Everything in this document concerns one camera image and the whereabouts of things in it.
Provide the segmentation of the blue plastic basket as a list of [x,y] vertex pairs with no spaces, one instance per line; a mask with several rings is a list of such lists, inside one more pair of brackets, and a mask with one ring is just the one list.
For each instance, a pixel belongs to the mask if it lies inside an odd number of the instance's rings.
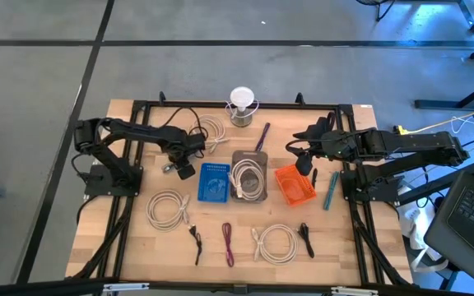
[[229,172],[229,164],[202,164],[197,199],[203,202],[226,203],[230,191]]

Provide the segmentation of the white dome table lamp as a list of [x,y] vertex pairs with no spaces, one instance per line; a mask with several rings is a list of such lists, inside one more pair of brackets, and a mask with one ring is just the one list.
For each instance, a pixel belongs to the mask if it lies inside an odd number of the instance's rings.
[[253,114],[258,110],[259,102],[254,92],[245,86],[238,86],[230,92],[225,111],[230,122],[236,127],[247,127],[253,120]]

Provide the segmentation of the white bag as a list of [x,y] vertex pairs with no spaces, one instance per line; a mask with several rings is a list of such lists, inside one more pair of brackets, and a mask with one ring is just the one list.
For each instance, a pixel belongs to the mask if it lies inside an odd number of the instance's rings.
[[448,266],[442,257],[424,240],[425,234],[435,217],[435,206],[429,197],[401,205],[397,208],[402,235],[409,239],[405,243],[412,250],[414,260],[410,267],[417,273],[436,272]]

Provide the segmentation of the black desk foot bar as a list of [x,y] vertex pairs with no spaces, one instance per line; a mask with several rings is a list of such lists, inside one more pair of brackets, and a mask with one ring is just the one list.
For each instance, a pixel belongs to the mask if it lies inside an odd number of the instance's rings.
[[440,109],[440,110],[468,110],[474,111],[474,91],[459,101],[417,99],[414,101],[417,109]]

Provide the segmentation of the silver metal bracket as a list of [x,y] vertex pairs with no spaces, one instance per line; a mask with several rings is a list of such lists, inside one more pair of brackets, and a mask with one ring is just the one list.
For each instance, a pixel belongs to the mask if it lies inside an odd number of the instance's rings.
[[105,284],[102,291],[107,293],[119,293],[124,291],[138,291],[149,289],[149,283],[114,283]]
[[345,286],[332,287],[330,291],[332,296],[379,296],[377,290],[351,288]]

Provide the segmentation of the black aluminium table frame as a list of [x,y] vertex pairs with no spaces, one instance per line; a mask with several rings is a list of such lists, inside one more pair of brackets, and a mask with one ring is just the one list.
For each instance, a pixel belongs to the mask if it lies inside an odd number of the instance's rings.
[[[277,169],[292,165],[295,157],[286,143],[331,107],[325,104],[262,104],[248,127],[226,125],[225,143],[206,153],[207,163],[228,164],[237,150],[251,150],[263,141],[267,161],[267,199],[261,203],[198,200],[198,176],[181,180],[163,173],[166,157],[158,146],[115,142],[116,154],[127,150],[143,168],[142,187],[132,199],[129,226],[113,243],[106,275],[125,281],[165,281],[208,284],[289,284],[358,286],[376,282],[383,272],[374,266],[368,246],[354,235],[348,200],[334,190],[325,210],[332,173],[338,162],[316,159],[316,197],[289,206],[275,177]],[[147,220],[146,204],[165,189],[188,196],[188,216],[201,234],[193,238],[186,224],[163,233]]]

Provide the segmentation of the black overhead mount beam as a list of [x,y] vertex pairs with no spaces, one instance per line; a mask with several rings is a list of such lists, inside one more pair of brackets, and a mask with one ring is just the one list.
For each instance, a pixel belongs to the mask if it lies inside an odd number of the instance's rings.
[[[208,284],[186,282],[118,282],[115,278],[101,279],[68,279],[60,281],[35,282],[26,284],[0,285],[0,296],[82,296],[102,293],[105,284],[114,283],[149,283],[144,290],[200,290],[232,293],[234,284]],[[250,293],[302,293],[331,295],[330,285],[289,285],[289,284],[247,284]],[[372,289],[379,296],[474,296],[474,294],[444,290],[421,289],[414,285],[365,284],[351,288]]]

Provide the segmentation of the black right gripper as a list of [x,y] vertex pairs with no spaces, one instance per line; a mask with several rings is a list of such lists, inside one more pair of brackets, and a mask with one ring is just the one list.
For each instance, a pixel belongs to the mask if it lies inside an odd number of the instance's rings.
[[319,117],[304,132],[294,133],[295,139],[286,144],[286,150],[297,157],[295,167],[301,175],[310,174],[313,158],[350,163],[360,161],[356,132],[334,130],[334,116],[334,113],[330,113],[327,117]]

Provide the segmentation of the grey plastic tray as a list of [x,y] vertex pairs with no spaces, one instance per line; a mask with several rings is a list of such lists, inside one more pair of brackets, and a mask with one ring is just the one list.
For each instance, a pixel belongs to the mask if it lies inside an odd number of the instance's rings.
[[230,195],[235,201],[261,203],[267,199],[267,154],[237,150],[230,165]]

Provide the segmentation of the orange plastic basket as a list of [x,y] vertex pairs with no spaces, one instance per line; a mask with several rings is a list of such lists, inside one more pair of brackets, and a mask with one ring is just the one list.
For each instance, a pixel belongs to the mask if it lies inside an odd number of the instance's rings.
[[311,182],[299,173],[294,164],[277,169],[275,177],[289,206],[298,206],[316,197],[316,191]]

